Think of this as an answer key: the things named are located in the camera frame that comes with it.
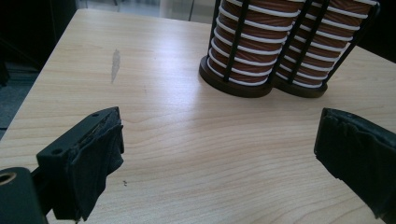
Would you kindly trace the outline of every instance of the wood grain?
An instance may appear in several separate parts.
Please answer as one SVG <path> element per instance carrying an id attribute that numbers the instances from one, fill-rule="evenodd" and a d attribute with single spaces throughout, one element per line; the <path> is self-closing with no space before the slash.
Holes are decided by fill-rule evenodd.
<path id="1" fill-rule="evenodd" d="M 33 170 L 38 151 L 117 105 L 125 162 L 87 223 L 382 223 L 313 147 L 323 107 L 396 132 L 396 65 L 355 48 L 321 98 L 238 98 L 198 74 L 209 33 L 207 24 L 79 10 L 0 142 L 0 168 Z"/>

